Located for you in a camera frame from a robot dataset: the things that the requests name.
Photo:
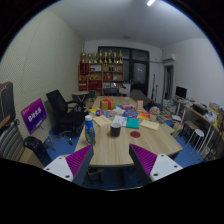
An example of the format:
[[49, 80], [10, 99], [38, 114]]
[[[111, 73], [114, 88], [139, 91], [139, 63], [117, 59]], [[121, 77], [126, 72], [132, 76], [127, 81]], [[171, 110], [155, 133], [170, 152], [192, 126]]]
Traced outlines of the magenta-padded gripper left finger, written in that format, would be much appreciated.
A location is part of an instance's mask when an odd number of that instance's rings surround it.
[[44, 170], [81, 186], [93, 155], [93, 146], [88, 145], [67, 157], [58, 156]]

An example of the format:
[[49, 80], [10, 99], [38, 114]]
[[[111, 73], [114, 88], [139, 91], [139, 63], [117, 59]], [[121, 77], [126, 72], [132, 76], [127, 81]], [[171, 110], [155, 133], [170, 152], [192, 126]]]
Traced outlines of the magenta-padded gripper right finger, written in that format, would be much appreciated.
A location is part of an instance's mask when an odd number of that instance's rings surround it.
[[129, 145], [129, 155], [144, 185], [155, 182], [182, 169], [169, 156], [165, 154], [156, 155], [134, 144]]

